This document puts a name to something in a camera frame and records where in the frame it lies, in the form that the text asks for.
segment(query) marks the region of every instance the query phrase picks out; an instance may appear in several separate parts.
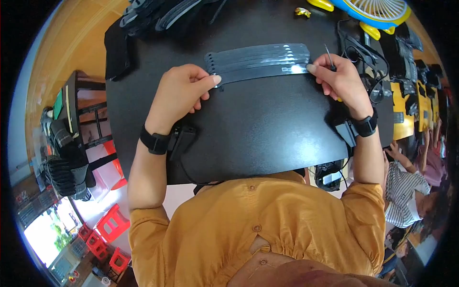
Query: wooden floor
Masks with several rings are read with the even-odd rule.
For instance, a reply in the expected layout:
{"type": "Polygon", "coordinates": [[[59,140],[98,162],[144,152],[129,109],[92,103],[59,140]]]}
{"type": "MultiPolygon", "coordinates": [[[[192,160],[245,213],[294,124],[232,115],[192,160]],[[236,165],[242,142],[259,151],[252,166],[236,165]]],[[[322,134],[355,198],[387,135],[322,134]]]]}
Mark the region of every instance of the wooden floor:
{"type": "MultiPolygon", "coordinates": [[[[59,7],[40,44],[28,87],[25,132],[29,160],[34,156],[32,130],[39,127],[41,111],[52,106],[70,74],[81,70],[103,81],[104,34],[128,4],[127,0],[64,0],[59,7]]],[[[412,14],[407,23],[424,45],[424,52],[414,51],[415,59],[441,64],[419,20],[412,14]]]]}

